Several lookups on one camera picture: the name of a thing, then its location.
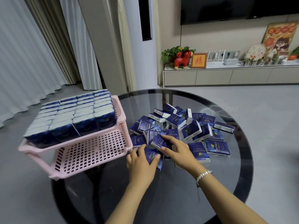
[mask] black television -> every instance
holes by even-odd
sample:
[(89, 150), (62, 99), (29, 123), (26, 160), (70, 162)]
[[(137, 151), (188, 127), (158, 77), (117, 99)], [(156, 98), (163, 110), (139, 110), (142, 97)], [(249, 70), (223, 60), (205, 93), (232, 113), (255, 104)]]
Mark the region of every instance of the black television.
[(181, 25), (299, 13), (297, 0), (181, 0)]

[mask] red figurine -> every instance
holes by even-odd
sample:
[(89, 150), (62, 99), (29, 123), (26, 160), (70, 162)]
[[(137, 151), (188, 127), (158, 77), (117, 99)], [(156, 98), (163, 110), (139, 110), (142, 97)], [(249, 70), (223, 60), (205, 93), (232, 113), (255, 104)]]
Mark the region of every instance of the red figurine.
[(178, 52), (176, 54), (176, 59), (174, 60), (174, 69), (177, 70), (178, 66), (180, 64), (183, 64), (183, 69), (186, 69), (188, 64), (189, 64), (189, 58), (193, 55), (193, 52), (191, 51), (186, 51), (183, 53), (182, 57), (182, 52)]

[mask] curtain fold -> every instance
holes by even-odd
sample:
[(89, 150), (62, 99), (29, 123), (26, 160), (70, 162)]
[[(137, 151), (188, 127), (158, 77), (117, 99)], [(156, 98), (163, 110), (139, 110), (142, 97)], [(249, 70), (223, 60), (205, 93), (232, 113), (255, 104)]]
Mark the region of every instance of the curtain fold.
[(160, 23), (159, 23), (158, 0), (154, 0), (154, 12), (155, 12), (155, 38), (156, 38), (158, 85), (162, 85), (163, 84), (163, 62), (161, 59), (162, 50), (161, 50), (161, 34), (160, 34)]
[(78, 0), (60, 0), (84, 90), (101, 90), (97, 60)]
[(69, 84), (80, 81), (59, 0), (25, 0)]
[(24, 0), (1, 0), (0, 56), (0, 127), (68, 83)]
[(126, 77), (129, 91), (138, 90), (133, 62), (133, 53), (130, 40), (129, 26), (123, 0), (117, 0), (118, 23), (121, 33), (121, 44), (123, 48), (123, 58), (125, 61)]

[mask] gray floor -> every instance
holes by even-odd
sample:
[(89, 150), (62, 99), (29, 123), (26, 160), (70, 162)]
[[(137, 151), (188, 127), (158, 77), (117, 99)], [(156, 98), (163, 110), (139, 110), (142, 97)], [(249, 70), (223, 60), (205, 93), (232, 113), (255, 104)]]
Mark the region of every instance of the gray floor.
[[(241, 126), (252, 149), (254, 178), (247, 200), (269, 223), (298, 223), (299, 86), (174, 88), (200, 95), (226, 110)], [(43, 102), (82, 92), (63, 86)], [(65, 223), (53, 200), (50, 179), (17, 151), (40, 105), (18, 113), (0, 128), (0, 223)], [(51, 155), (45, 159), (50, 162)]]

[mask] hand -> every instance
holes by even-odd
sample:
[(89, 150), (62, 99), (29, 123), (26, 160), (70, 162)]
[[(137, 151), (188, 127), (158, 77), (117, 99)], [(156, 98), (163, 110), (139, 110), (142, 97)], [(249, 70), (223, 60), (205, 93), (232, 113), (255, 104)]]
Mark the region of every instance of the hand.
[(145, 145), (134, 148), (131, 154), (127, 155), (127, 168), (129, 169), (129, 184), (146, 191), (154, 179), (161, 155), (156, 155), (151, 164), (149, 164), (145, 158), (144, 148)]
[(181, 168), (188, 171), (195, 179), (198, 177), (199, 172), (204, 173), (205, 168), (193, 156), (188, 145), (182, 141), (174, 138), (173, 136), (161, 135), (164, 139), (170, 141), (176, 147), (176, 152), (169, 148), (161, 147), (160, 150), (163, 154), (170, 156), (174, 162)]

